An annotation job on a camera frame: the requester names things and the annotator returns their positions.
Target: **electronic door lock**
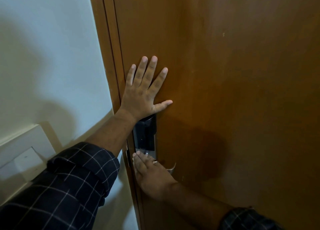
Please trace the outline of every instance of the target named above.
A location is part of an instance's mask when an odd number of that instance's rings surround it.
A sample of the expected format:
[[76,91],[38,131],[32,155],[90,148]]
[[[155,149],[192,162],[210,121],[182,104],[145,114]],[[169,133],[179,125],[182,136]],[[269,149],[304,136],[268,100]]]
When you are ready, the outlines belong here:
[[[141,119],[133,128],[134,146],[136,151],[141,151],[144,154],[149,154],[154,159],[157,159],[157,119],[156,114],[150,115]],[[173,168],[167,169],[172,174]]]

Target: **shirt sleeve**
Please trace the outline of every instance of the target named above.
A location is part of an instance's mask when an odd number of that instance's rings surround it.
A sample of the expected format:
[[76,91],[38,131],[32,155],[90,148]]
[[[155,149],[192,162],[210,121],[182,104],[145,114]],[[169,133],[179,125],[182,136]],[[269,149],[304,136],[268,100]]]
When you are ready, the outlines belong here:
[[220,222],[218,230],[283,230],[274,220],[258,214],[252,207],[235,208]]
[[32,185],[0,208],[0,229],[92,229],[118,175],[115,156],[81,142],[54,156]]

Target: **door frame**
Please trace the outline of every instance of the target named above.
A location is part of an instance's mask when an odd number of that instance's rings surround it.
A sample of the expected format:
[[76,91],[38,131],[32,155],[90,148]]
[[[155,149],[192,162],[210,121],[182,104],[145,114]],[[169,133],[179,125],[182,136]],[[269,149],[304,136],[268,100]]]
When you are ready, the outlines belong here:
[[[114,0],[91,0],[94,20],[96,24],[102,60],[110,90],[112,107],[116,113],[126,85],[126,74],[123,67],[120,37]],[[130,133],[122,147],[124,163],[128,175],[131,196],[138,222],[138,228],[145,230],[141,189],[138,186],[133,168],[132,154],[135,152],[133,134]]]

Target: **brown door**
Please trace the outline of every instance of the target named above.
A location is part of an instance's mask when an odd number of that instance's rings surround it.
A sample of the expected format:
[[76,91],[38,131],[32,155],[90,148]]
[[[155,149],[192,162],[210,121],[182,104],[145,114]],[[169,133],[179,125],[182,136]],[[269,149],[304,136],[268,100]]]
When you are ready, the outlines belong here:
[[[125,74],[169,68],[158,157],[174,178],[288,229],[320,216],[319,0],[114,0]],[[142,198],[146,229],[185,224]]]

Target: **white wall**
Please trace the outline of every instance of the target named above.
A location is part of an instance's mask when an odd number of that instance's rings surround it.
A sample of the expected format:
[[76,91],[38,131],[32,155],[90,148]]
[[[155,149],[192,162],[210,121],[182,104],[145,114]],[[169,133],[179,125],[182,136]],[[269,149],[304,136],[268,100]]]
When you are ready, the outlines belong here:
[[[110,115],[90,0],[0,0],[0,141],[40,123],[59,152]],[[110,197],[116,200],[104,207],[119,214],[98,218],[99,228],[137,229],[128,187],[122,168]],[[126,212],[118,211],[122,199]]]

